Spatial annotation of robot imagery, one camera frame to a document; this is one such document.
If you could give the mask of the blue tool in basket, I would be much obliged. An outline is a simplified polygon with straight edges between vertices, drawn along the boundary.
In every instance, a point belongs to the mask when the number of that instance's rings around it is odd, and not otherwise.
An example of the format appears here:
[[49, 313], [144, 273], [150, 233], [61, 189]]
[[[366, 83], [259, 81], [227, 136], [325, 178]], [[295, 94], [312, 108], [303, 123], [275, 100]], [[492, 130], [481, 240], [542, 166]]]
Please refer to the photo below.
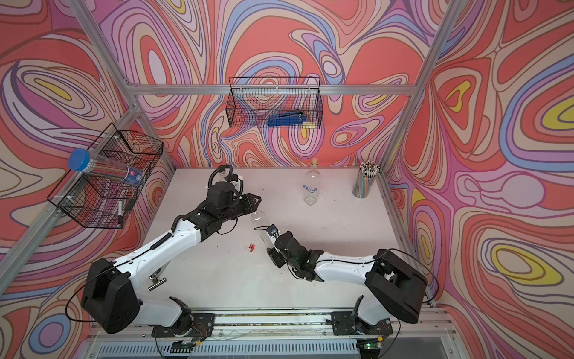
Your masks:
[[268, 118], [268, 127], [290, 127], [306, 122], [306, 115], [301, 110], [282, 112]]

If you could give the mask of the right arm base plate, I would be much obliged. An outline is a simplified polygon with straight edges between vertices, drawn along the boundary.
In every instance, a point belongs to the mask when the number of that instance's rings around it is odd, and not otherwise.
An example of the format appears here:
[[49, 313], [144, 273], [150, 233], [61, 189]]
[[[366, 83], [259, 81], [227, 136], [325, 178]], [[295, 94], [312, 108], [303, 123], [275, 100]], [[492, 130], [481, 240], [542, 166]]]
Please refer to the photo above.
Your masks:
[[326, 323], [332, 327], [335, 336], [375, 335], [385, 338], [394, 333], [390, 320], [370, 325], [351, 311], [334, 311]]

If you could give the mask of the clear bottle blue label cork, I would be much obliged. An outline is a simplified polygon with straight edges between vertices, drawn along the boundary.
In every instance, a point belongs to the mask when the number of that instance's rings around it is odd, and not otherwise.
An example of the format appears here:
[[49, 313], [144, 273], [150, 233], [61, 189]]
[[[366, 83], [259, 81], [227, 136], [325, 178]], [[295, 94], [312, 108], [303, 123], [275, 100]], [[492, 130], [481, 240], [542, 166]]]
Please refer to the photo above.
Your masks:
[[308, 170], [303, 182], [303, 189], [305, 190], [304, 202], [312, 206], [318, 200], [319, 186], [321, 182], [321, 174], [318, 170], [318, 159], [314, 158], [311, 163], [311, 169]]

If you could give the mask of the black marker in basket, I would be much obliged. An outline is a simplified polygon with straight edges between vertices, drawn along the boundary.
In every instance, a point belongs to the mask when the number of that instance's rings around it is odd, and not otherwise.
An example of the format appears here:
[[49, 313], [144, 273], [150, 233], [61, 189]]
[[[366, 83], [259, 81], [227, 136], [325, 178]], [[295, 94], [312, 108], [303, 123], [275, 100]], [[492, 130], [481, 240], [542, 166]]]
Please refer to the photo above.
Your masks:
[[118, 220], [118, 225], [123, 226], [123, 201], [122, 200], [118, 200], [118, 202], [117, 202], [117, 220]]

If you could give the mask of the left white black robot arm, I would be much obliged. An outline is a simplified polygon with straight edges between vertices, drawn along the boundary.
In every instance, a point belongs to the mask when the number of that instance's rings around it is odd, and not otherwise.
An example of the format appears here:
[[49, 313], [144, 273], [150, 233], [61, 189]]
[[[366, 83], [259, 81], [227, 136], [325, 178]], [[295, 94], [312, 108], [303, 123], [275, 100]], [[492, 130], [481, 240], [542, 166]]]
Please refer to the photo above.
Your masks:
[[231, 182], [210, 185], [196, 209], [177, 216], [163, 235], [116, 260], [93, 263], [81, 297], [81, 307], [108, 334], [131, 325], [149, 325], [184, 336], [193, 326], [191, 309], [176, 297], [164, 301], [137, 294], [149, 277], [179, 254], [217, 233], [223, 223], [257, 211], [260, 196], [242, 194]]

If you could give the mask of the silver binder clip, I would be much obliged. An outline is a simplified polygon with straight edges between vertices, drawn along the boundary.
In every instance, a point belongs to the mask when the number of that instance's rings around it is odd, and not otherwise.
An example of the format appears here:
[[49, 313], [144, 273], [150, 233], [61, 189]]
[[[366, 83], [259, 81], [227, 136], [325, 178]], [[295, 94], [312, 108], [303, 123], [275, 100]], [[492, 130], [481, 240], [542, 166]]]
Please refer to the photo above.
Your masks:
[[151, 285], [148, 287], [150, 292], [167, 282], [167, 278], [163, 278], [159, 271], [154, 272], [151, 276], [149, 276], [149, 280], [151, 281]]

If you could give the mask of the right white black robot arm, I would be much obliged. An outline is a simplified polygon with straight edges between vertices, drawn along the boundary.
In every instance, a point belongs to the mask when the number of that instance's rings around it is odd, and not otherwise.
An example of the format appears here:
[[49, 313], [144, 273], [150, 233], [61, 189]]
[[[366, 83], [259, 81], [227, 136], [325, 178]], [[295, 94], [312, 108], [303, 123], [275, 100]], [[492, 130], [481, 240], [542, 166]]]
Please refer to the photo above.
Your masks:
[[374, 326], [390, 317], [409, 324], [419, 321], [428, 282], [391, 249], [380, 249], [372, 256], [346, 257], [308, 250], [292, 232], [282, 233], [273, 225], [261, 228], [259, 234], [273, 264], [279, 269], [285, 266], [297, 280], [366, 287], [372, 296], [358, 299], [354, 310], [358, 323]]

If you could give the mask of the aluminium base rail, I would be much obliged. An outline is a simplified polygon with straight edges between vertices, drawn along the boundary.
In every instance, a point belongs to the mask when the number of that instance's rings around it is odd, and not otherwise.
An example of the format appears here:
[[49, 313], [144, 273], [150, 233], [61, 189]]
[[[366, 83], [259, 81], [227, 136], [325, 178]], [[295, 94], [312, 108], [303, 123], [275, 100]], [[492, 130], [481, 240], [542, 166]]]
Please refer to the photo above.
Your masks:
[[[335, 336], [332, 327], [326, 323], [334, 311], [351, 311], [348, 308], [307, 309], [307, 310], [245, 310], [245, 311], [195, 311], [198, 313], [214, 313], [215, 326], [213, 340], [240, 339], [331, 339], [344, 337], [350, 339], [371, 338], [375, 335]], [[457, 336], [454, 324], [448, 319], [445, 311], [436, 308], [423, 310], [417, 324], [409, 324], [390, 317], [394, 333], [388, 337], [447, 337]], [[151, 325], [135, 324], [120, 332], [129, 335], [143, 334], [151, 331]]]

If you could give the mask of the metal cup with pencils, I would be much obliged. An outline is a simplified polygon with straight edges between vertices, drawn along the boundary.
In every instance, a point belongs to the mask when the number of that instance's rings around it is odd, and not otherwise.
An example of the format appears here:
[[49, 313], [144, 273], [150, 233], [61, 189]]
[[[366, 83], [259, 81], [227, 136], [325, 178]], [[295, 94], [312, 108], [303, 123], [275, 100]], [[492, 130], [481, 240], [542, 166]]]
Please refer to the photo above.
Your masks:
[[357, 198], [366, 198], [376, 177], [381, 172], [381, 166], [372, 161], [366, 160], [359, 166], [356, 182], [352, 189], [352, 194]]

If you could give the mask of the clear tube with blue cap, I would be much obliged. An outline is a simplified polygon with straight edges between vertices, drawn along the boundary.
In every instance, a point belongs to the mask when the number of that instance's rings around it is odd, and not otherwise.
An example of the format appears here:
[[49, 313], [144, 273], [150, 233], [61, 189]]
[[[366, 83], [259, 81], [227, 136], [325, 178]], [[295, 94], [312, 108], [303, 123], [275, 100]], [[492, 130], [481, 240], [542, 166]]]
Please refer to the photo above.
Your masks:
[[71, 171], [104, 177], [133, 186], [142, 184], [144, 177], [142, 172], [136, 168], [84, 149], [76, 149], [71, 152], [68, 167]]

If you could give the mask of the clear bottle red label cork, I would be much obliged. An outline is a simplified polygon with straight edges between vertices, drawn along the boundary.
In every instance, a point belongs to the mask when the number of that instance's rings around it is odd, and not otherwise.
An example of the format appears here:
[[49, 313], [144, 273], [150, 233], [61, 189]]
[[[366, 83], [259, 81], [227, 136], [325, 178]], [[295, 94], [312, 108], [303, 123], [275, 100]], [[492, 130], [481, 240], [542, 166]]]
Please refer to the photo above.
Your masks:
[[269, 217], [262, 210], [258, 209], [257, 211], [251, 214], [251, 221], [254, 226], [254, 230], [257, 232], [266, 248], [277, 251], [276, 240], [279, 237], [274, 241], [271, 241], [271, 239], [269, 238], [268, 234], [265, 231], [266, 227], [272, 224]]

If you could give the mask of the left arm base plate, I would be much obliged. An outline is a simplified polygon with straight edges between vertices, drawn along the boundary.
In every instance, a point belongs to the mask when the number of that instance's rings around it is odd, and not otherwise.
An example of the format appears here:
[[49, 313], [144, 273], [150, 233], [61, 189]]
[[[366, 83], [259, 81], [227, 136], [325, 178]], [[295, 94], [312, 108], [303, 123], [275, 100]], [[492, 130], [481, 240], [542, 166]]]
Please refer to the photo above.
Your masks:
[[214, 326], [214, 313], [182, 314], [182, 316], [168, 328], [154, 325], [152, 327], [152, 337], [194, 338], [204, 340], [212, 336]]

